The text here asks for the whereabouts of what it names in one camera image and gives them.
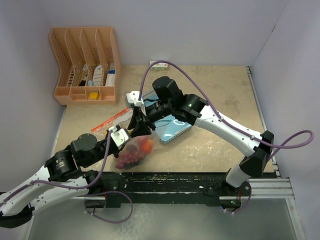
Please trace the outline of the red grapes toy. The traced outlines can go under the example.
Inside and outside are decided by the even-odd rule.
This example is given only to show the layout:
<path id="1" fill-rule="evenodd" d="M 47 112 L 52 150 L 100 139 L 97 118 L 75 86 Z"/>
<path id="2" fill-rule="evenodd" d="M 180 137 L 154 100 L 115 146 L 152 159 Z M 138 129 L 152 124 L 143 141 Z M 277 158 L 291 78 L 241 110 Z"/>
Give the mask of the red grapes toy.
<path id="1" fill-rule="evenodd" d="M 139 150 L 135 152 L 122 152 L 119 157 L 115 159 L 115 168 L 118 170 L 125 170 L 125 164 L 142 161 L 144 158 L 145 154 Z"/>

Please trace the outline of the black grapes toy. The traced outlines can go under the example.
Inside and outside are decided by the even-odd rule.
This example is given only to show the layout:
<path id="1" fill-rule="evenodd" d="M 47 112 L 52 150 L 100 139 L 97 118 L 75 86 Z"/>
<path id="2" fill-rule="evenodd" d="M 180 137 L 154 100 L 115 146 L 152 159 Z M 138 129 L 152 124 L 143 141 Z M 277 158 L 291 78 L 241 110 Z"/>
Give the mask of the black grapes toy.
<path id="1" fill-rule="evenodd" d="M 141 161 L 126 163 L 126 164 L 124 165 L 124 169 L 125 169 L 125 170 L 129 170 L 129 169 L 131 169 L 131 168 L 133 168 L 133 167 L 136 167 L 136 166 L 138 166 L 138 165 L 140 165 L 140 164 L 141 164 Z"/>

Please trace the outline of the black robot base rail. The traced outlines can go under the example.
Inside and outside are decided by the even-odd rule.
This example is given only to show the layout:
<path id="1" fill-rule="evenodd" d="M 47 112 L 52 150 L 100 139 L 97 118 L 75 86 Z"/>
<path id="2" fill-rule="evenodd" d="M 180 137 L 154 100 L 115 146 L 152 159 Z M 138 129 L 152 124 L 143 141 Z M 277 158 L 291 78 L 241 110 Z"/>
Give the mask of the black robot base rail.
<path id="1" fill-rule="evenodd" d="M 89 208 L 121 204 L 200 204 L 240 208 L 251 195 L 249 182 L 238 188 L 225 183 L 224 172 L 104 172 L 84 197 Z"/>

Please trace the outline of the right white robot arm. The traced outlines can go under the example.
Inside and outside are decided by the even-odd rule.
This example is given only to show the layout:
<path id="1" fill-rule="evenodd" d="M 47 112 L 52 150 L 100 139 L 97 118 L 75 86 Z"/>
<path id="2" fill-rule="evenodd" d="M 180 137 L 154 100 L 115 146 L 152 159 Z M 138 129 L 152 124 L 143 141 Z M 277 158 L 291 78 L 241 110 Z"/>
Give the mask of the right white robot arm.
<path id="1" fill-rule="evenodd" d="M 273 143 L 273 133 L 267 130 L 260 133 L 218 115 L 207 100 L 196 94 L 184 94 L 167 76 L 156 79 L 152 87 L 158 100 L 149 106 L 138 99 L 139 91 L 126 94 L 126 104 L 133 109 L 128 126 L 132 137 L 151 134 L 156 129 L 155 122 L 172 115 L 181 122 L 217 135 L 243 154 L 243 159 L 227 172 L 222 183 L 226 195 L 235 195 L 249 178 L 262 176 L 272 152 L 269 145 Z"/>

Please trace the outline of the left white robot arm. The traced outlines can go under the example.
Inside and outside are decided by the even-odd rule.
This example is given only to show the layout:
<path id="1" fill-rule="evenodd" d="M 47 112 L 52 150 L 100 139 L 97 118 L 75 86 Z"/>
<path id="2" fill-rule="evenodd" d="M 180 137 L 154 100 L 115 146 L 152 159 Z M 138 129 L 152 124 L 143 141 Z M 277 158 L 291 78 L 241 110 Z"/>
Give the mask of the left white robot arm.
<path id="1" fill-rule="evenodd" d="M 83 172 L 107 157 L 117 157 L 131 140 L 128 133 L 108 132 L 102 140 L 85 133 L 65 149 L 57 151 L 34 175 L 16 188 L 0 195 L 0 226 L 13 229 L 29 222 L 46 207 L 73 197 L 117 194 L 108 191 L 101 181 L 103 171 Z"/>

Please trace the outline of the clear zip top bag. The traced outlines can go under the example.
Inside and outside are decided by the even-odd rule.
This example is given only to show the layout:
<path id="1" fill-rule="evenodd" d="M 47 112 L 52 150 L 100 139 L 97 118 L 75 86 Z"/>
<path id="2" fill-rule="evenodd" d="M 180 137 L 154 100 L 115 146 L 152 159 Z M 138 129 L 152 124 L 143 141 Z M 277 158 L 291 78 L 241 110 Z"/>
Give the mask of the clear zip top bag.
<path id="1" fill-rule="evenodd" d="M 120 125 L 121 127 L 126 127 L 129 124 L 132 115 L 133 110 L 131 108 L 125 108 L 102 124 L 91 129 L 91 133 L 97 136 L 105 136 L 106 131 L 112 126 Z"/>

